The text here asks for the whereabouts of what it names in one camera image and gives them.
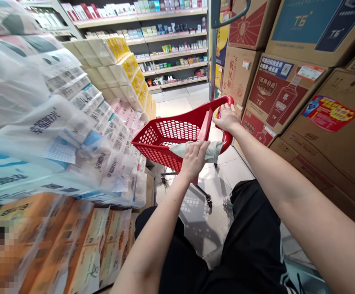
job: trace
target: red plastic basket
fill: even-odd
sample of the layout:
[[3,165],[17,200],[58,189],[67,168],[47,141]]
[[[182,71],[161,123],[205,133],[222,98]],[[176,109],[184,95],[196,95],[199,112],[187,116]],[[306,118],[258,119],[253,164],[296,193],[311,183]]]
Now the red plastic basket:
[[[170,146],[187,141],[208,140],[213,112],[224,103],[233,104],[233,98],[225,95],[185,114],[151,120],[131,143],[147,159],[172,168],[178,173],[182,168],[183,158],[171,152]],[[224,132],[222,141],[224,145],[221,153],[232,143],[231,134]]]

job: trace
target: black pants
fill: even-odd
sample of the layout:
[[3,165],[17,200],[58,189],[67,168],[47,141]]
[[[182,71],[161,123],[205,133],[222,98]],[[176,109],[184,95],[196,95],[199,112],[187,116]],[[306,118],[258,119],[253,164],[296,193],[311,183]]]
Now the black pants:
[[[297,293],[289,280],[281,246],[280,219],[257,180],[242,181],[232,191],[232,226],[220,265],[209,271],[184,237],[178,219],[160,281],[160,294]],[[135,223],[137,238],[155,207]]]

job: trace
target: hand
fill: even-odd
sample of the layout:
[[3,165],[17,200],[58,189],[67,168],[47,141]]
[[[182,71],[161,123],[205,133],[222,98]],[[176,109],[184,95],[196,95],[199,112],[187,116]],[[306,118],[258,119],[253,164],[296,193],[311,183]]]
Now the hand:
[[205,164],[205,152],[209,144],[210,141],[187,144],[179,175],[187,177],[190,182],[195,180]]
[[229,106],[227,103],[220,107],[221,117],[220,119],[213,117],[213,122],[224,131],[232,132],[236,127],[240,127],[240,117],[235,112],[235,106],[232,104]]

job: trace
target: shoe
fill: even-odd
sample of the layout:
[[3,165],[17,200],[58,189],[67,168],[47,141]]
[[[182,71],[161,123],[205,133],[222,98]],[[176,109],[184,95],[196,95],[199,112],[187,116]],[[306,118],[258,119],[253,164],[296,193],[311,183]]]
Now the shoe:
[[224,206],[228,209],[233,208],[233,204],[231,202],[231,196],[232,196],[232,190],[229,192],[228,196],[224,197],[224,200],[223,200]]

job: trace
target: person's right arm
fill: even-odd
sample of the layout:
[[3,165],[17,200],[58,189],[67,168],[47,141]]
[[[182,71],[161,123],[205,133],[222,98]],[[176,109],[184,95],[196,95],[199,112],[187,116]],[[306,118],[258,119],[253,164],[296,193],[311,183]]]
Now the person's right arm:
[[355,223],[288,162],[257,141],[228,105],[214,123],[230,132],[279,218],[335,293],[355,293]]

